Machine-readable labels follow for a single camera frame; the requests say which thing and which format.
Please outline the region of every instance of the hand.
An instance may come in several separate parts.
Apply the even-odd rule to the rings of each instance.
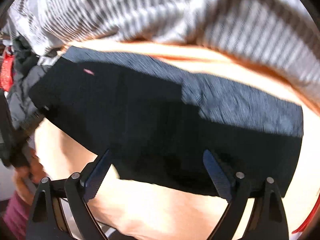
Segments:
[[[16,190],[19,197],[28,205],[32,205],[34,195],[29,191],[23,179],[29,178],[35,184],[39,184],[40,180],[46,176],[43,166],[39,163],[39,158],[36,156],[36,151],[30,148],[32,161],[30,167],[16,168],[13,176],[13,182],[16,185]]]

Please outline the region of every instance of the bolt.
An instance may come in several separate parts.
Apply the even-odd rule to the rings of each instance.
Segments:
[[[71,175],[71,178],[73,179],[78,179],[80,177],[80,173],[79,172],[75,172]]]
[[[47,183],[49,181],[49,178],[48,177],[44,177],[41,179],[41,182],[42,183]]]
[[[273,178],[271,178],[271,177],[267,177],[267,182],[272,184],[272,183],[275,182],[275,180]]]
[[[244,178],[244,174],[239,171],[239,172],[236,173],[236,177],[237,177],[238,179],[243,179],[243,178]]]

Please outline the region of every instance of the gray fabric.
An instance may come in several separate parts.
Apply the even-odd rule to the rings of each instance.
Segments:
[[[55,56],[55,57],[46,57],[46,56],[41,56],[39,58],[38,64],[39,66],[42,65],[48,65],[48,66],[53,66],[57,60],[60,58],[59,55]]]
[[[173,81],[182,86],[182,101],[199,106],[199,115],[251,130],[302,137],[302,108],[261,90],[208,74],[192,74],[149,56],[98,52],[71,47],[62,56],[74,63],[107,62]]]
[[[320,99],[319,32],[299,0],[16,0],[9,16],[40,56],[101,37],[192,43],[266,64]]]
[[[25,78],[20,73],[15,74],[13,78],[14,84],[7,96],[14,128],[18,128],[19,123],[36,110],[35,105],[28,96],[28,92],[45,75],[49,68],[50,66],[34,66]]]

